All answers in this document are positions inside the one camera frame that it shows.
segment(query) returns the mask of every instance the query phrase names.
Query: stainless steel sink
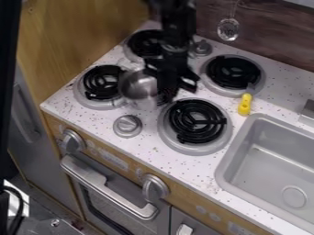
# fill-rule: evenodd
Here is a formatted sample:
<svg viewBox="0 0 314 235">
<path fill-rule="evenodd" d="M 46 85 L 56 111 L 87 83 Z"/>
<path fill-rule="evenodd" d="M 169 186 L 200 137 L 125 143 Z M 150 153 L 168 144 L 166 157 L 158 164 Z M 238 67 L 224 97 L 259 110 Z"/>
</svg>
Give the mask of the stainless steel sink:
<svg viewBox="0 0 314 235">
<path fill-rule="evenodd" d="M 251 115 L 215 176 L 224 190 L 314 234 L 314 134 Z"/>
</svg>

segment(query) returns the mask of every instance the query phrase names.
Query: white speckled countertop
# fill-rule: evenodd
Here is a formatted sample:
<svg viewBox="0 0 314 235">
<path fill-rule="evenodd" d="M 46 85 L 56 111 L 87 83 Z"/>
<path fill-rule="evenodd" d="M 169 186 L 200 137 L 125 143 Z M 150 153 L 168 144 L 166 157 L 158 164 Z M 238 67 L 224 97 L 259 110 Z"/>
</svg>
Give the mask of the white speckled countertop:
<svg viewBox="0 0 314 235">
<path fill-rule="evenodd" d="M 142 28 L 157 28 L 157 26 L 155 23 L 148 22 Z M 238 54 L 256 61 L 264 68 L 266 83 L 264 89 L 253 100 L 252 113 L 265 113 L 314 132 L 314 129 L 297 122 L 299 112 L 307 99 L 314 99 L 313 73 L 215 41 L 208 40 L 208 42 L 213 46 L 213 53 L 207 57 L 193 59 L 190 62 L 195 72 L 199 70 L 203 62 L 220 54 Z M 95 64 L 117 64 L 128 68 L 137 67 L 136 64 L 131 63 L 124 57 L 120 45 L 117 45 Z M 230 144 L 222 151 L 202 157 L 186 156 L 173 151 L 163 143 L 158 135 L 156 120 L 160 109 L 145 112 L 134 110 L 130 106 L 110 111 L 97 111 L 85 108 L 73 97 L 73 90 L 69 84 L 72 84 L 75 79 L 71 80 L 56 94 L 42 103 L 41 109 L 70 125 L 76 126 L 98 140 L 126 153 L 136 161 L 150 166 L 274 234 L 310 234 L 222 190 L 218 186 L 214 178 L 214 172 Z M 207 90 L 202 83 L 199 83 L 199 89 L 195 95 L 181 91 L 176 99 L 183 97 L 205 98 L 227 110 L 234 127 L 232 138 L 234 138 L 245 121 L 245 117 L 241 117 L 236 112 L 240 101 L 239 98 L 227 98 L 216 95 Z M 112 129 L 113 122 L 126 114 L 136 115 L 142 120 L 144 128 L 139 136 L 131 139 L 122 139 L 114 133 Z"/>
</svg>

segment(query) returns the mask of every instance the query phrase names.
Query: play kitchen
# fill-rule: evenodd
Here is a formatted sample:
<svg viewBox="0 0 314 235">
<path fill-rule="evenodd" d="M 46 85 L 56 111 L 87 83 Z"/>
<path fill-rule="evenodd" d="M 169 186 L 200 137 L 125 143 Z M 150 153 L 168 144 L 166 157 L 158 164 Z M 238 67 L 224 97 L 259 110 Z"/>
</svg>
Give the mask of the play kitchen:
<svg viewBox="0 0 314 235">
<path fill-rule="evenodd" d="M 161 92 L 143 55 L 161 56 L 159 33 L 147 22 L 41 104 L 86 220 L 110 235 L 313 233 L 312 73 L 196 37 L 212 46 L 188 60 L 197 90 Z"/>
</svg>

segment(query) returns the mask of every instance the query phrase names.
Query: metal bowl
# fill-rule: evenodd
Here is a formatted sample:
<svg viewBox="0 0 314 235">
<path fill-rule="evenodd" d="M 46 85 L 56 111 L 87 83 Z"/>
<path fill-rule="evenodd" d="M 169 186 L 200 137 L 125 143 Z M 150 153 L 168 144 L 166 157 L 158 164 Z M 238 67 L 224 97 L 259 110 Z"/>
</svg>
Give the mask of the metal bowl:
<svg viewBox="0 0 314 235">
<path fill-rule="evenodd" d="M 158 106 L 157 79 L 144 70 L 127 72 L 119 80 L 118 90 L 139 110 L 154 110 Z"/>
</svg>

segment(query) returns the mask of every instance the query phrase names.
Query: electric coil burner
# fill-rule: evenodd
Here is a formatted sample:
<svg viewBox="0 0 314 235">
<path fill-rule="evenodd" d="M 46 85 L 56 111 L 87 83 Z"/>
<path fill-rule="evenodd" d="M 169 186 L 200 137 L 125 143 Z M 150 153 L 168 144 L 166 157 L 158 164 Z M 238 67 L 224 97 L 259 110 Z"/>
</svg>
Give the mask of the electric coil burner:
<svg viewBox="0 0 314 235">
<path fill-rule="evenodd" d="M 211 91 L 228 97 L 258 93 L 264 86 L 264 71 L 244 57 L 234 55 L 210 59 L 202 68 L 202 80 Z"/>
<path fill-rule="evenodd" d="M 160 30 L 151 29 L 137 32 L 129 37 L 123 46 L 125 55 L 132 62 L 143 62 L 143 59 L 158 58 L 162 55 Z"/>
<path fill-rule="evenodd" d="M 118 78 L 124 71 L 116 65 L 100 65 L 78 78 L 73 85 L 74 97 L 86 107 L 109 110 L 125 105 L 118 92 Z"/>
<path fill-rule="evenodd" d="M 158 125 L 165 144 L 192 156 L 221 150 L 232 134 L 227 112 L 204 99 L 182 99 L 172 103 L 159 116 Z"/>
</svg>

